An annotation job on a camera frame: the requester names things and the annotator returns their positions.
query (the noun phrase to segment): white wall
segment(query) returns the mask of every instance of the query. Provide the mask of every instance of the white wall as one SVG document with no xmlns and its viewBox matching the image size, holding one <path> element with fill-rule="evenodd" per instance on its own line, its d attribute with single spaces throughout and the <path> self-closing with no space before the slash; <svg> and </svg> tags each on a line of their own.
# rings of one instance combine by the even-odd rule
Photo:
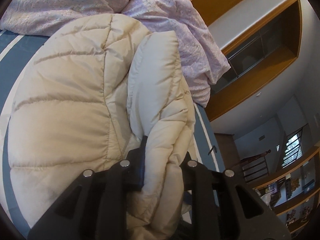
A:
<svg viewBox="0 0 320 240">
<path fill-rule="evenodd" d="M 311 61 L 300 83 L 296 97 L 309 123 L 313 143 L 320 140 L 320 128 L 316 126 L 314 115 L 320 113 L 320 21 L 316 19 L 317 31 Z"/>
<path fill-rule="evenodd" d="M 305 116 L 294 96 L 277 112 L 277 115 L 287 135 L 307 124 Z"/>
<path fill-rule="evenodd" d="M 223 48 L 284 1 L 243 0 L 216 20 L 209 29 L 218 46 Z M 260 97 L 253 95 L 212 121 L 215 132 L 242 136 L 269 120 L 292 97 L 310 60 L 314 32 L 320 31 L 320 26 L 316 26 L 317 16 L 308 0 L 301 0 L 301 7 L 302 40 L 299 58 L 263 87 L 259 91 Z"/>
<path fill-rule="evenodd" d="M 259 137 L 262 135 L 265 138 L 259 141 Z M 271 153 L 266 156 L 266 160 L 268 167 L 271 168 L 276 159 L 276 147 L 279 145 L 280 135 L 280 128 L 276 119 L 271 118 L 255 130 L 235 140 L 240 159 L 254 156 L 270 149 Z"/>
</svg>

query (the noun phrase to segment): striped bed sheet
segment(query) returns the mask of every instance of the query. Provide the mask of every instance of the striped bed sheet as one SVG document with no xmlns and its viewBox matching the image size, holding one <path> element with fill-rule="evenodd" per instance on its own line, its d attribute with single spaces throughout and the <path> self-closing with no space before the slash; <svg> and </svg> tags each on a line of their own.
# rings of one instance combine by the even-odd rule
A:
<svg viewBox="0 0 320 240">
<path fill-rule="evenodd" d="M 25 66 L 47 40 L 48 37 L 44 36 L 18 35 L 0 30 L 0 204 L 24 237 L 27 237 L 30 226 L 21 214 L 12 189 L 7 148 L 8 123 L 13 98 Z M 197 104 L 195 112 L 194 144 L 197 159 L 210 170 L 222 172 L 225 167 L 207 115 Z M 208 154 L 213 146 L 216 146 L 217 151 Z M 189 213 L 184 219 L 190 219 Z"/>
</svg>

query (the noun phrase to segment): glass pane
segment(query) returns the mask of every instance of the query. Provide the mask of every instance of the glass pane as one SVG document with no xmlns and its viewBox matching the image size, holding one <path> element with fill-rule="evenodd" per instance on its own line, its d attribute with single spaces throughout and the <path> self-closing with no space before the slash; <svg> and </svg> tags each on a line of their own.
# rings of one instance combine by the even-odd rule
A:
<svg viewBox="0 0 320 240">
<path fill-rule="evenodd" d="M 272 28 L 262 35 L 263 49 L 265 55 L 269 55 L 281 46 L 281 28 Z"/>
<path fill-rule="evenodd" d="M 254 41 L 247 48 L 239 52 L 230 62 L 238 75 L 249 70 L 263 59 L 261 39 Z"/>
<path fill-rule="evenodd" d="M 277 25 L 276 28 L 281 28 L 281 15 L 278 15 L 276 18 L 274 18 L 273 20 L 271 20 L 270 22 L 268 22 L 266 25 L 264 25 L 261 29 L 260 29 L 260 33 L 261 35 L 263 35 L 264 33 L 266 33 L 267 31 L 271 30 L 272 28 L 275 27 L 275 25 Z"/>
<path fill-rule="evenodd" d="M 251 35 L 249 38 L 247 38 L 244 42 L 242 42 L 238 47 L 236 47 L 233 51 L 231 51 L 227 55 L 227 59 L 230 59 L 232 56 L 234 56 L 237 52 L 239 52 L 241 49 L 243 49 L 246 45 L 248 45 L 250 42 L 252 42 L 254 39 L 259 38 L 259 31 L 257 31 L 255 34 Z"/>
<path fill-rule="evenodd" d="M 233 70 L 233 68 L 230 68 L 226 73 L 222 75 L 221 78 L 219 78 L 219 80 L 215 85 L 211 86 L 211 90 L 214 94 L 218 93 L 220 90 L 225 88 L 227 85 L 229 85 L 236 79 L 237 79 L 237 75 L 235 71 Z"/>
</svg>

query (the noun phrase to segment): bed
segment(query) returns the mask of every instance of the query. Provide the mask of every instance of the bed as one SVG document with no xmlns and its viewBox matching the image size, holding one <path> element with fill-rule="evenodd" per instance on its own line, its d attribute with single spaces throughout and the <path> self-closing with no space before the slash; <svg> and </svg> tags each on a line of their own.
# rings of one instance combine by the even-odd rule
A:
<svg viewBox="0 0 320 240">
<path fill-rule="evenodd" d="M 30 230 L 15 200 L 10 180 L 7 152 L 7 127 L 15 91 L 24 68 L 38 49 L 48 40 L 45 36 L 28 36 L 0 30 L 0 204 L 11 218 L 15 227 L 24 236 Z M 198 161 L 210 170 L 225 169 L 219 147 L 205 110 L 195 105 L 196 125 L 194 143 Z"/>
</svg>

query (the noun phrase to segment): wall outlet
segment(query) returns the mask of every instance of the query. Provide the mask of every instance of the wall outlet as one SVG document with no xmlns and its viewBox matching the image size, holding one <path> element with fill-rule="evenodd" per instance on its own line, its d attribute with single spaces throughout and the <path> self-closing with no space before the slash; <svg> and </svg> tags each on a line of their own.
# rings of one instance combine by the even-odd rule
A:
<svg viewBox="0 0 320 240">
<path fill-rule="evenodd" d="M 317 128 L 319 128 L 319 126 L 320 126 L 320 114 L 316 113 L 313 117 L 315 119 Z"/>
</svg>

